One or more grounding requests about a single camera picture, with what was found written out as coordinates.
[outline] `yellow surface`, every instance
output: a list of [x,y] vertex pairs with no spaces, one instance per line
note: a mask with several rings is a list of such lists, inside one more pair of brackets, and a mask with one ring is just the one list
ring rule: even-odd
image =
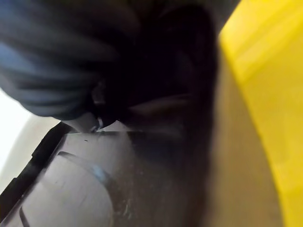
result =
[[223,51],[262,140],[286,227],[303,226],[303,1],[243,0]]
[[273,176],[234,77],[222,58],[207,227],[282,227]]

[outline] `black plastic edge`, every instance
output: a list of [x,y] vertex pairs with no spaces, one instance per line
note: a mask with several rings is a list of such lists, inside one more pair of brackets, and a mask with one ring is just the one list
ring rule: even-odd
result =
[[61,139],[69,130],[70,127],[62,122],[50,129],[34,150],[31,160],[23,171],[2,192],[0,195],[0,223],[35,182],[40,172],[46,167]]

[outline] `yellow plastic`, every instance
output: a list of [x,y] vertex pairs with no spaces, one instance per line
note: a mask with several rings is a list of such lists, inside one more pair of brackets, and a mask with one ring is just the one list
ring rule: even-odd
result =
[[284,224],[303,227],[303,1],[242,0],[220,42],[265,148]]

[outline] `beige surface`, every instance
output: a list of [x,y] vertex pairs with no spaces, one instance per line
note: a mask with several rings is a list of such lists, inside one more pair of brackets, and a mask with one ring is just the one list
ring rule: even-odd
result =
[[265,152],[224,60],[214,136],[211,227],[281,227]]

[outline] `dark fabric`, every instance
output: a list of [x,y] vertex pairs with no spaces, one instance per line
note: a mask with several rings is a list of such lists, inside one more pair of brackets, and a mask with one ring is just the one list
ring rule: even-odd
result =
[[182,2],[2,0],[0,86],[32,113],[60,120],[98,112],[87,97],[101,78],[115,117],[193,90],[191,80],[206,78],[187,75],[207,70],[205,43],[212,49],[215,38],[201,7],[173,10]]

